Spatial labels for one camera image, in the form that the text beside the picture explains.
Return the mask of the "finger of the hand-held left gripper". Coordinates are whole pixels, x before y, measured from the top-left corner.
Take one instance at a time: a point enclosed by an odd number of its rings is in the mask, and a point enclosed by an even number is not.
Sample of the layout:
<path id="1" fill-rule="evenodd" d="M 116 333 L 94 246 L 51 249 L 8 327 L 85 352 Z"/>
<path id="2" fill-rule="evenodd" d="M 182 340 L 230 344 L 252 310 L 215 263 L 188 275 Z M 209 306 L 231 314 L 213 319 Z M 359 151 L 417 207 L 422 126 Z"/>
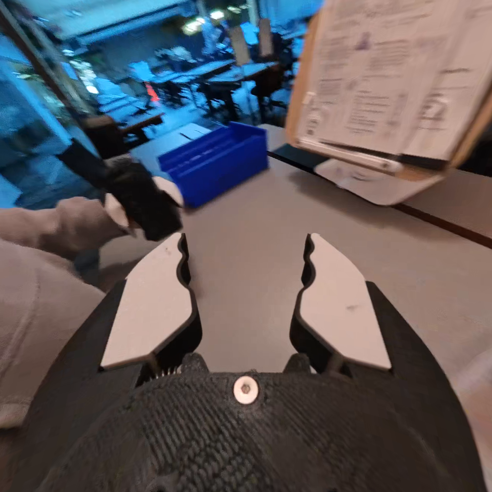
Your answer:
<path id="1" fill-rule="evenodd" d="M 178 188 L 178 186 L 175 184 L 175 182 L 170 181 L 164 177 L 161 176 L 154 176 L 153 177 L 153 182 L 157 186 L 157 188 L 165 193 L 168 197 L 170 197 L 178 207 L 184 207 L 185 202 L 183 199 L 183 196 Z"/>

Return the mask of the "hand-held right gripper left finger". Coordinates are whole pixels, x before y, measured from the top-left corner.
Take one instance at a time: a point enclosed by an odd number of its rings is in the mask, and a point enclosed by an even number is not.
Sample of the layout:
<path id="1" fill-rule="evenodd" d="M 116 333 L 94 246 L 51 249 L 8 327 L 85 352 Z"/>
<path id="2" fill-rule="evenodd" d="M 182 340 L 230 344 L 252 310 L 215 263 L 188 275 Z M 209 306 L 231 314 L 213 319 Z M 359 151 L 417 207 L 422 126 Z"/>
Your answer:
<path id="1" fill-rule="evenodd" d="M 202 326 L 188 260 L 186 235 L 177 232 L 129 273 L 102 369 L 144 363 L 152 371 L 175 371 L 199 346 Z"/>

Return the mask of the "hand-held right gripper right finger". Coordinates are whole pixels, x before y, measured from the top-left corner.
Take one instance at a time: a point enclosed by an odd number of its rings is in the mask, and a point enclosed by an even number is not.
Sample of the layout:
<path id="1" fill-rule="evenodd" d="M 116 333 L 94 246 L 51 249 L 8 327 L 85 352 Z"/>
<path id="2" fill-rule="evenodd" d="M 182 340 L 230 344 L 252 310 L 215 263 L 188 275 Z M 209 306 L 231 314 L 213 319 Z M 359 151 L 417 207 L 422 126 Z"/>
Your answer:
<path id="1" fill-rule="evenodd" d="M 348 371 L 348 364 L 390 371 L 392 364 L 357 267 L 321 235 L 309 233 L 303 252 L 289 337 L 315 371 Z"/>

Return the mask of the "person's left forearm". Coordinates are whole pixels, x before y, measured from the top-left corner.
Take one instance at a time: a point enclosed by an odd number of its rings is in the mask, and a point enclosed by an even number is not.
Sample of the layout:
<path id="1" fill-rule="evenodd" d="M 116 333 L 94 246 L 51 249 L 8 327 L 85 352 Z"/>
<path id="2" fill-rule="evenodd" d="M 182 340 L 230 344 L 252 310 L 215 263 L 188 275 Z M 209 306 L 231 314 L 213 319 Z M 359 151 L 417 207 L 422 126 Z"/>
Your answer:
<path id="1" fill-rule="evenodd" d="M 125 235 L 98 199 L 74 197 L 43 210 L 1 209 L 1 240 L 69 260 Z"/>

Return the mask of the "blue plastic bin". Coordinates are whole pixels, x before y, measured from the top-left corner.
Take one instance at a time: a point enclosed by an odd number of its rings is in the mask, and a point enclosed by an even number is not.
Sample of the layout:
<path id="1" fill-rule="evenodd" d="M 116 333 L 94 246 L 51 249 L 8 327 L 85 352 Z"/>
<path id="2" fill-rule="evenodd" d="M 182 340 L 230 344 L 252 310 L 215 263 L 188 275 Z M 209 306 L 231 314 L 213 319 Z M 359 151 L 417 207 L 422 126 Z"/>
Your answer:
<path id="1" fill-rule="evenodd" d="M 268 169 L 267 133 L 232 122 L 158 157 L 187 208 L 198 208 Z"/>

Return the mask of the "dark office table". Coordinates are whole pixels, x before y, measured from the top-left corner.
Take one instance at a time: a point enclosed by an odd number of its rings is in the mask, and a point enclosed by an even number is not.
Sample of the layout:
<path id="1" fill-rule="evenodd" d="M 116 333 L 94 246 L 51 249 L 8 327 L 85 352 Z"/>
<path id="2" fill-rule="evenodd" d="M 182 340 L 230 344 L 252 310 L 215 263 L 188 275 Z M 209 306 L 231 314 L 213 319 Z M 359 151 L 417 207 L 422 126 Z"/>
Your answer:
<path id="1" fill-rule="evenodd" d="M 244 118 L 255 122 L 259 104 L 255 90 L 263 88 L 264 79 L 279 72 L 279 67 L 277 61 L 233 66 L 200 82 L 198 91 L 205 96 L 207 117 L 219 122 Z"/>

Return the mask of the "wooden clipboard with paper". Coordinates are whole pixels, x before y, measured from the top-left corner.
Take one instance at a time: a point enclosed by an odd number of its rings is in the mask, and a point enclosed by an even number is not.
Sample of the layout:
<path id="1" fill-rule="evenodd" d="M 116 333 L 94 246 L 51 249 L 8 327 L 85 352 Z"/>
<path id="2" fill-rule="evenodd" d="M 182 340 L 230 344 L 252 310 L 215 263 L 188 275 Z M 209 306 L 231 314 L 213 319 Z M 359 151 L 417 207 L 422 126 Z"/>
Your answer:
<path id="1" fill-rule="evenodd" d="M 299 149 L 416 181 L 491 123 L 491 1 L 325 1 L 290 102 Z"/>

